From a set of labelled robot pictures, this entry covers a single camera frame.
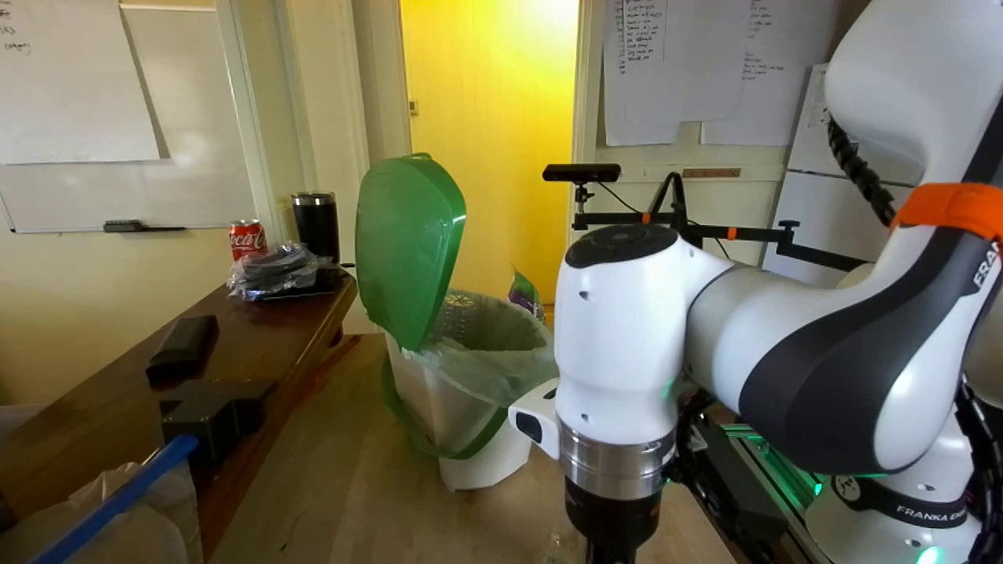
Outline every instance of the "soda can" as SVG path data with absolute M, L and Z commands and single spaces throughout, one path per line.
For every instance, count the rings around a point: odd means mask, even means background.
M 238 264 L 241 257 L 266 253 L 263 227 L 256 219 L 238 219 L 229 227 L 229 257 Z

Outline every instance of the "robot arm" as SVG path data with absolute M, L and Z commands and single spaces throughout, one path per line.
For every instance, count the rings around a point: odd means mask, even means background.
M 684 377 L 804 472 L 920 466 L 1001 284 L 1001 193 L 931 186 L 988 181 L 965 180 L 965 167 L 1001 106 L 1001 30 L 997 0 L 872 0 L 842 39 L 828 69 L 833 119 L 925 162 L 925 190 L 853 284 L 802 288 L 658 227 L 598 229 L 567 250 L 556 425 L 519 408 L 515 425 L 556 443 L 548 453 L 562 459 L 567 515 L 593 561 L 631 561 L 654 529 L 677 428 L 671 390 Z M 969 479 L 965 466 L 945 475 L 958 475 L 953 488 Z

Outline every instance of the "green light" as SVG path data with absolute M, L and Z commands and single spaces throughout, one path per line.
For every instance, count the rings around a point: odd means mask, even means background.
M 927 546 L 917 551 L 916 564 L 942 564 L 949 555 L 939 546 Z

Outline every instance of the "wooden floor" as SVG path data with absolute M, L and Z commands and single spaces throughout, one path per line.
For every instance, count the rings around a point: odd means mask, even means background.
M 531 462 L 485 493 L 445 493 L 433 459 L 385 412 L 382 340 L 352 340 L 297 404 L 212 564 L 579 564 L 562 472 Z M 638 564 L 734 561 L 687 488 L 666 485 Z

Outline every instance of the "green trash can lid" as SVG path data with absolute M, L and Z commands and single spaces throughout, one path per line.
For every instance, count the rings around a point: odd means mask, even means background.
M 426 154 L 374 162 L 355 224 L 357 291 L 374 322 L 424 350 L 461 250 L 466 205 Z

